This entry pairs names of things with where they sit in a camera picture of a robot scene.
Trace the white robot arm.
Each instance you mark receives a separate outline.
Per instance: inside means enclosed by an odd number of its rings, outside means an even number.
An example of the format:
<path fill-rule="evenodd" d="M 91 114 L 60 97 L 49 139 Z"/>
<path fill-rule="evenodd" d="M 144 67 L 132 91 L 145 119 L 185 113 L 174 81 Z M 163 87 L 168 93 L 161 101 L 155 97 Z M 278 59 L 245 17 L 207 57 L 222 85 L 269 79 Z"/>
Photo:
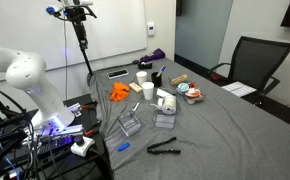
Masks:
<path fill-rule="evenodd" d="M 0 47 L 0 72 L 5 73 L 10 86 L 23 90 L 38 107 L 33 126 L 64 129 L 73 122 L 74 114 L 47 79 L 45 70 L 46 63 L 38 54 Z"/>

